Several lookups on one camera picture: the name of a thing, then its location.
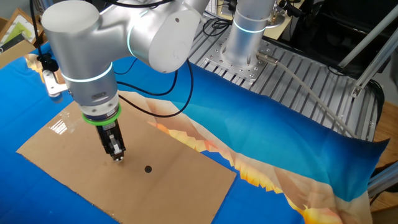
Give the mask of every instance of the orange pattern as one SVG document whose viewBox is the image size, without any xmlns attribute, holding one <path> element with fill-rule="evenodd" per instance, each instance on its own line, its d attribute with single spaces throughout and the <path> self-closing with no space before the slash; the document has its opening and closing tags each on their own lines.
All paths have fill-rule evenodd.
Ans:
<svg viewBox="0 0 398 224">
<path fill-rule="evenodd" d="M 228 150 L 220 149 L 219 147 L 215 146 L 211 141 L 196 140 L 195 138 L 188 136 L 187 133 L 184 131 L 169 130 L 162 124 L 153 122 L 149 123 L 198 152 L 209 151 L 220 153 L 223 158 L 229 161 L 231 166 L 233 166 L 236 170 L 240 172 L 241 179 L 246 180 L 248 183 L 256 187 L 260 186 L 264 188 L 267 192 L 274 191 L 277 194 L 283 193 L 282 189 L 278 188 L 274 183 L 272 183 L 272 181 L 266 175 L 262 174 L 257 169 L 251 167 L 249 164 L 241 161 L 240 159 L 236 159 L 234 163 Z M 308 208 L 304 205 L 305 209 L 302 210 L 298 208 L 298 206 L 296 206 L 286 195 L 285 197 L 289 205 L 294 210 L 298 211 L 301 216 L 303 216 L 306 224 L 343 223 L 341 218 L 329 208 Z"/>
</svg>

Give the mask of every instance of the robotic arm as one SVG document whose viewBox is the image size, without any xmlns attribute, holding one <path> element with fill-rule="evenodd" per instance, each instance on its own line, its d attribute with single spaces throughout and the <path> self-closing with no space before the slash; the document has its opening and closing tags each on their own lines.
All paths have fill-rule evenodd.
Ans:
<svg viewBox="0 0 398 224">
<path fill-rule="evenodd" d="M 126 148 L 117 121 L 121 109 L 112 62 L 135 56 L 158 72 L 177 70 L 189 55 L 198 12 L 207 4 L 172 1 L 153 9 L 112 5 L 99 13 L 85 1 L 63 1 L 44 12 L 42 25 L 67 88 L 115 161 L 123 159 Z"/>
</svg>

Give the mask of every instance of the cable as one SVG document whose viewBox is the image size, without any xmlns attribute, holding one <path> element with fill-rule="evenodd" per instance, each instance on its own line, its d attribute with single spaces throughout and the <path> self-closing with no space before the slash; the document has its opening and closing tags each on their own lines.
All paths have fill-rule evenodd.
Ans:
<svg viewBox="0 0 398 224">
<path fill-rule="evenodd" d="M 381 117 L 381 112 L 383 111 L 383 105 L 384 105 L 384 91 L 381 85 L 375 81 L 375 80 L 370 80 L 366 86 L 369 88 L 374 93 L 374 97 L 377 101 L 377 119 L 376 119 L 376 124 L 379 123 L 380 117 Z"/>
<path fill-rule="evenodd" d="M 161 0 L 159 2 L 154 2 L 154 3 L 150 3 L 150 4 L 138 4 L 138 5 L 125 4 L 125 3 L 121 3 L 121 2 L 117 2 L 117 1 L 113 1 L 113 0 L 102 0 L 102 1 L 107 2 L 109 4 L 114 4 L 115 6 L 121 6 L 121 7 L 146 8 L 146 7 L 157 7 L 159 5 L 172 2 L 173 0 Z"/>
<path fill-rule="evenodd" d="M 136 90 L 138 90 L 138 91 L 141 91 L 141 92 L 143 92 L 143 93 L 146 93 L 146 94 L 149 94 L 149 95 L 152 95 L 152 96 L 164 96 L 164 95 L 169 94 L 171 91 L 173 91 L 173 89 L 174 89 L 174 87 L 175 87 L 175 84 L 176 84 L 176 82 L 177 82 L 177 76 L 178 76 L 178 70 L 175 71 L 173 85 L 170 87 L 169 90 L 167 90 L 167 91 L 164 92 L 164 93 L 151 93 L 151 92 L 149 92 L 149 91 L 143 90 L 142 88 L 138 88 L 138 87 L 133 86 L 133 85 L 128 84 L 128 83 L 124 83 L 124 82 L 117 82 L 117 83 L 120 84 L 120 85 L 128 86 L 128 87 L 130 87 L 130 88 L 136 89 Z"/>
<path fill-rule="evenodd" d="M 35 30 L 35 37 L 36 37 L 36 44 L 37 44 L 37 51 L 39 52 L 39 57 L 43 57 L 42 49 L 40 46 L 42 45 L 39 37 L 39 33 L 37 32 L 37 23 L 35 18 L 35 11 L 33 8 L 33 0 L 29 0 L 29 8 L 30 8 L 30 16 L 32 17 L 33 29 Z"/>
<path fill-rule="evenodd" d="M 377 193 L 377 194 L 372 198 L 372 200 L 371 200 L 370 203 L 369 203 L 370 206 L 372 206 L 373 202 L 376 201 L 376 199 L 380 196 L 381 193 L 382 193 L 382 192 Z"/>
<path fill-rule="evenodd" d="M 213 29 L 216 29 L 216 30 L 221 29 L 222 31 L 215 33 L 215 34 L 208 34 L 206 32 L 206 29 L 211 23 L 212 23 L 211 27 Z M 229 25 L 231 25 L 231 24 L 232 24 L 232 21 L 229 21 L 227 19 L 220 19 L 220 18 L 209 19 L 203 25 L 202 31 L 204 34 L 206 34 L 209 37 L 215 37 L 215 36 L 220 35 L 223 32 L 225 32 L 228 29 Z"/>
<path fill-rule="evenodd" d="M 353 138 L 358 138 L 358 137 L 355 135 L 355 133 L 354 133 L 352 130 L 350 130 L 350 128 L 347 127 L 347 125 L 346 125 L 342 120 L 340 120 L 339 117 L 337 117 L 337 115 L 334 114 L 334 112 L 333 112 L 321 99 L 319 99 L 319 97 L 311 90 L 311 88 L 308 87 L 303 81 L 301 81 L 301 79 L 300 79 L 298 76 L 296 76 L 295 73 L 293 73 L 292 71 L 290 71 L 285 65 L 283 65 L 283 64 L 281 64 L 281 63 L 279 63 L 279 62 L 276 62 L 276 65 L 278 65 L 280 68 L 282 68 L 283 70 L 285 70 L 285 72 L 288 73 L 294 80 L 298 81 L 298 82 L 300 83 L 300 85 L 301 85 L 302 87 L 304 87 L 305 90 L 306 90 L 312 97 L 314 97 L 314 99 L 323 107 L 323 109 L 325 109 L 325 110 L 330 114 L 330 116 L 332 116 L 332 117 L 335 119 L 335 121 L 336 121 L 337 123 L 339 123 L 339 124 L 343 127 L 343 129 L 345 129 L 345 130 L 349 133 L 349 135 L 351 135 L 351 137 L 353 137 Z"/>
<path fill-rule="evenodd" d="M 292 24 L 293 24 L 293 15 L 291 16 L 292 20 L 290 21 L 290 26 L 289 26 L 289 37 L 290 37 L 290 42 L 292 41 Z"/>
<path fill-rule="evenodd" d="M 192 67 L 191 67 L 191 64 L 190 64 L 188 59 L 187 59 L 187 63 L 188 63 L 189 72 L 191 74 L 191 89 L 190 89 L 190 92 L 189 92 L 189 96 L 188 96 L 187 102 L 185 103 L 185 105 L 178 112 L 176 112 L 174 114 L 168 114 L 168 115 L 154 114 L 154 113 L 151 113 L 149 111 L 146 111 L 146 110 L 138 107 L 134 103 L 131 103 L 129 100 L 127 100 L 125 97 L 123 97 L 121 95 L 119 95 L 120 99 L 124 100 L 126 103 L 130 104 L 135 109 L 137 109 L 137 110 L 139 110 L 139 111 L 141 111 L 141 112 L 143 112 L 145 114 L 149 114 L 151 116 L 155 116 L 155 117 L 158 117 L 158 118 L 171 118 L 171 117 L 174 117 L 174 116 L 182 113 L 187 108 L 189 102 L 191 101 L 191 97 L 192 97 L 192 93 L 193 93 L 193 83 L 194 83 L 194 81 L 193 81 L 193 71 L 192 71 Z"/>
<path fill-rule="evenodd" d="M 114 73 L 117 74 L 117 75 L 125 75 L 125 74 L 129 73 L 130 70 L 131 70 L 131 68 L 132 68 L 132 66 L 136 63 L 137 59 L 138 59 L 138 58 L 136 58 L 136 59 L 132 62 L 130 68 L 129 68 L 127 71 L 122 72 L 122 73 L 118 73 L 118 72 L 114 72 Z"/>
<path fill-rule="evenodd" d="M 342 68 L 341 68 L 341 70 L 338 70 L 337 68 L 334 68 L 334 69 L 336 69 L 338 72 L 340 72 L 340 73 L 336 73 L 336 72 L 334 72 L 332 69 L 330 69 L 330 65 L 328 65 L 328 66 L 326 66 L 326 67 L 327 67 L 327 69 L 329 70 L 329 72 L 331 72 L 332 74 L 337 75 L 337 76 L 341 76 L 341 77 L 350 77 L 350 76 L 354 75 L 353 73 L 344 74 L 344 73 L 343 73 L 344 70 L 343 70 Z"/>
<path fill-rule="evenodd" d="M 51 72 L 56 72 L 59 69 L 57 62 L 51 58 L 51 55 L 49 53 L 43 54 L 42 49 L 41 49 L 41 45 L 42 45 L 43 41 L 39 37 L 39 33 L 37 32 L 37 23 L 36 23 L 36 18 L 35 18 L 33 0 L 29 0 L 29 9 L 30 9 L 30 16 L 32 18 L 35 38 L 36 38 L 37 51 L 39 53 L 37 60 L 42 63 L 43 70 L 49 70 Z"/>
</svg>

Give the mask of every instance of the blue fabric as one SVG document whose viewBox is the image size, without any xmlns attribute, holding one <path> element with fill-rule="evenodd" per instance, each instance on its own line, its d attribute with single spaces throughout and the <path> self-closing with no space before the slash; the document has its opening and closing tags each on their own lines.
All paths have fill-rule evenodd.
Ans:
<svg viewBox="0 0 398 224">
<path fill-rule="evenodd" d="M 16 153 L 72 98 L 64 94 L 61 103 L 52 102 L 39 74 L 27 68 L 24 58 L 0 70 L 0 94 L 1 101 L 11 105 L 9 110 L 0 111 L 0 116 L 9 118 L 0 123 L 0 223 L 117 223 Z M 277 223 L 303 223 L 283 194 L 266 192 L 241 180 L 239 172 L 218 153 L 204 154 L 238 173 L 213 223 L 255 223 L 265 218 Z"/>
<path fill-rule="evenodd" d="M 45 45 L 44 52 L 49 50 Z M 114 63 L 125 72 L 133 58 Z M 193 66 L 195 91 L 185 111 L 236 152 L 262 162 L 325 182 L 337 196 L 350 201 L 367 186 L 386 143 L 345 138 L 268 97 L 243 90 Z M 169 89 L 172 74 L 154 72 L 137 61 L 127 75 L 117 76 L 149 91 Z M 187 65 L 179 72 L 170 100 L 181 108 L 190 89 Z M 0 70 L 0 223 L 116 223 L 79 195 L 63 186 L 16 150 L 59 113 L 72 98 L 53 103 L 38 74 L 20 58 Z M 234 170 L 217 153 L 204 154 Z M 238 177 L 213 223 L 303 223 L 283 194 L 266 192 Z"/>
<path fill-rule="evenodd" d="M 134 58 L 115 62 L 125 72 Z M 266 96 L 193 66 L 195 91 L 184 113 L 235 152 L 332 186 L 349 202 L 362 195 L 388 141 L 374 143 L 344 137 Z M 137 61 L 118 81 L 153 92 L 168 90 L 173 74 L 160 74 Z M 133 91 L 126 86 L 120 90 Z M 178 73 L 173 92 L 158 99 L 181 108 L 190 91 L 187 64 Z"/>
</svg>

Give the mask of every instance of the black dot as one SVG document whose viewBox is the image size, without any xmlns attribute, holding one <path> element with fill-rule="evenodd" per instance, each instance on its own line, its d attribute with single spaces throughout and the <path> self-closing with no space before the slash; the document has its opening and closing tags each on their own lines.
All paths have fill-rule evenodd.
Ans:
<svg viewBox="0 0 398 224">
<path fill-rule="evenodd" d="M 151 166 L 145 166 L 145 172 L 147 174 L 149 174 L 150 172 L 152 172 L 152 167 Z"/>
</svg>

